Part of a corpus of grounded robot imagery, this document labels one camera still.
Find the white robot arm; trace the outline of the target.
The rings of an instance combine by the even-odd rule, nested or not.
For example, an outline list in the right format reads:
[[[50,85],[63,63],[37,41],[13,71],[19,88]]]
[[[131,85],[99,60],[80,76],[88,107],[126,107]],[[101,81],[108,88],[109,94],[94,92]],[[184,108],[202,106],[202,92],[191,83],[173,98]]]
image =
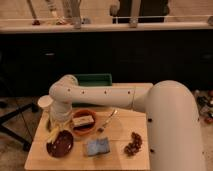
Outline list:
[[[65,75],[51,85],[51,113],[64,116],[74,103],[132,109],[147,114],[151,171],[206,171],[199,112],[190,90],[166,80],[142,85],[86,87]]]

